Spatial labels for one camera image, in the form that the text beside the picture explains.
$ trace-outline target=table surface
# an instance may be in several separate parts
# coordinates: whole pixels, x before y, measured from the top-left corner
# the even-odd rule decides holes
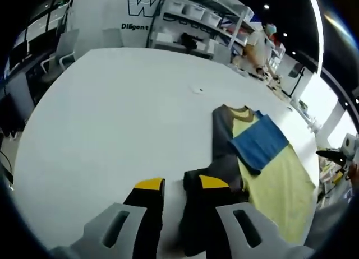
[[[97,49],[58,78],[27,123],[14,170],[20,213],[46,247],[66,246],[138,181],[163,177],[159,254],[171,258],[166,250],[185,205],[183,173],[210,164],[211,113],[222,104],[268,114],[318,185],[314,135],[262,82],[191,55]]]

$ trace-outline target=yellow t-shirt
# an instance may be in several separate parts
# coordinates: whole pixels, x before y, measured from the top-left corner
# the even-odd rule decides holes
[[[233,137],[259,120],[251,109],[231,111],[234,114]],[[240,159],[238,165],[250,202],[278,225],[286,241],[300,243],[315,186],[293,147],[288,144],[258,176],[251,175]]]

